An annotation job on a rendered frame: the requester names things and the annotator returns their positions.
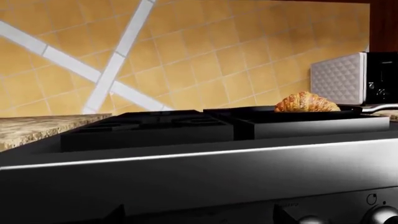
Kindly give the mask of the speckled granite kitchen counter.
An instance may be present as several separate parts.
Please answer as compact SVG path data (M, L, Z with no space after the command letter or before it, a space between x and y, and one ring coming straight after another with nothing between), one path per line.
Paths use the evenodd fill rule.
M111 113L0 118L0 152L112 117Z

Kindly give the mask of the black stove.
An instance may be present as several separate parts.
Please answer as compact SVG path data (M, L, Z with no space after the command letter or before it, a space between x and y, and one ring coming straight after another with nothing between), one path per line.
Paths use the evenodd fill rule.
M398 209L398 119L387 131L64 152L61 135L0 152L0 224L366 224Z

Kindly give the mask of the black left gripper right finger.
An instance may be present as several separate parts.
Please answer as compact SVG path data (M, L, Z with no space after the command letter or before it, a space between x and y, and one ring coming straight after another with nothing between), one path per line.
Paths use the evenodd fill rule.
M294 218L279 205L274 205L272 219L274 224L294 224Z

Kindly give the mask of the silver stove knob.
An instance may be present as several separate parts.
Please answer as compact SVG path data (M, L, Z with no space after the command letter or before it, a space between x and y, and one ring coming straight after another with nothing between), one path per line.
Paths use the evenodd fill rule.
M398 224L398 209L394 207L377 207L369 214L366 224Z
M327 221L315 215L308 215L300 218L298 224L327 224Z

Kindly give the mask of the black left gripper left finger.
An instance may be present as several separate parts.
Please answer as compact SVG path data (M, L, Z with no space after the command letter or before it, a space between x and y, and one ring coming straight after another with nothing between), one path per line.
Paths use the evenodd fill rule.
M104 217L104 224L124 224L125 217L124 205L119 205Z

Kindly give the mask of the black frying pan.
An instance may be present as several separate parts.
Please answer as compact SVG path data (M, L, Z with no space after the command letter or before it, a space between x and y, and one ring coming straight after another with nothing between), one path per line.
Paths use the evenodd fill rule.
M340 111L321 111L321 112L279 112L280 114L305 114L305 115L370 115L378 111L398 110L398 104L378 104L378 105L343 105L337 104ZM244 108L230 108L231 113L265 113L266 115L276 114L275 106L251 106Z

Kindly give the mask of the white and black microwave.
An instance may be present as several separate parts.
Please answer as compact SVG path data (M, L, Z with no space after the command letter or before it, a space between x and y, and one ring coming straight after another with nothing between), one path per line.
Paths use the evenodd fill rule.
M358 52L313 63L310 92L336 104L398 103L398 52Z

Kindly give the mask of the dark brown wooden cabinet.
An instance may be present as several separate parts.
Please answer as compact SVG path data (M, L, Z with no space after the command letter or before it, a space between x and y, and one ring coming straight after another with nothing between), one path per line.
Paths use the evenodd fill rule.
M398 52L398 0L371 0L369 51Z

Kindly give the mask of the black stove grate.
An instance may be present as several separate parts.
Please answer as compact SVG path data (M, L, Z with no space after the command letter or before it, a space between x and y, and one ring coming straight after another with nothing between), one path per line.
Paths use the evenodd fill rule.
M195 110L124 113L61 135L64 152L233 141L232 124Z
M372 115L235 114L230 108L203 112L232 124L237 141L377 132L390 127L389 117Z

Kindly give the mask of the golden brown croissant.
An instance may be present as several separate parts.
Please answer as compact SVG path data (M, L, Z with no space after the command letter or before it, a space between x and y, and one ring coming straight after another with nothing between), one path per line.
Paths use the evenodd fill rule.
M305 113L341 111L336 103L307 91L284 98L275 105L276 113Z

